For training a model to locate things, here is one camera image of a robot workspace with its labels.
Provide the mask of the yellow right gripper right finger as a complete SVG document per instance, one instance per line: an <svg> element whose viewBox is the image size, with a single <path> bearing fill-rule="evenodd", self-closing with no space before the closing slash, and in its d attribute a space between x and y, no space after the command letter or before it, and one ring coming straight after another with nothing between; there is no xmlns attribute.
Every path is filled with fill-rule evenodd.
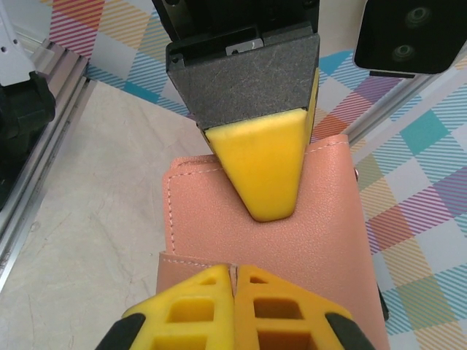
<svg viewBox="0 0 467 350"><path fill-rule="evenodd" d="M373 349L351 313L253 265L236 271L235 349Z"/></svg>

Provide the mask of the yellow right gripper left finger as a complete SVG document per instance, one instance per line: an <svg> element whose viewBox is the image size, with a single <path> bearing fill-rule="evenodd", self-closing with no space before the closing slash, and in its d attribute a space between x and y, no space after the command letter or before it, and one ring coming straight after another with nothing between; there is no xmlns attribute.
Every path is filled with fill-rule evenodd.
<svg viewBox="0 0 467 350"><path fill-rule="evenodd" d="M132 306L96 348L233 349L234 297L229 268L207 268Z"/></svg>

